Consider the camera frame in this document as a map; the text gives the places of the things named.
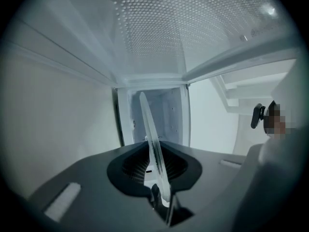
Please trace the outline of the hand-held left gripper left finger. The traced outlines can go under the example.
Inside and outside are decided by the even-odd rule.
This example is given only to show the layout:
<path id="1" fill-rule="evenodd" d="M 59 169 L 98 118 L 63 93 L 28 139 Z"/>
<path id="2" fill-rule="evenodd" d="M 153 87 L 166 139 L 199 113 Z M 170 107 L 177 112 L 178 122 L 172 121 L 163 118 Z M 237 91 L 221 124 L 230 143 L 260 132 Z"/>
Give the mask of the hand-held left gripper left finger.
<path id="1" fill-rule="evenodd" d="M 29 198 L 45 211 L 69 183 L 81 186 L 68 211 L 56 225 L 60 229 L 165 229 L 166 223 L 146 197 L 127 196 L 109 180 L 107 167 L 116 157 L 142 146 L 127 145 L 81 159 L 42 184 Z"/>

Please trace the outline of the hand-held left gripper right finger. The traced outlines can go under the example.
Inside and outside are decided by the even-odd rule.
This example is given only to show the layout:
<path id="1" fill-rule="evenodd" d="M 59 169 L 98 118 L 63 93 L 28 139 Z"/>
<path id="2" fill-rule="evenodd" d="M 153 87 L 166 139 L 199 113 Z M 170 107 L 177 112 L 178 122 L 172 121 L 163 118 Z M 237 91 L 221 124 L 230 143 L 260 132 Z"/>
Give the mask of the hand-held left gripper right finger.
<path id="1" fill-rule="evenodd" d="M 164 216 L 175 226 L 199 213 L 238 174 L 245 156 L 160 143 L 170 187 L 170 207 Z"/>

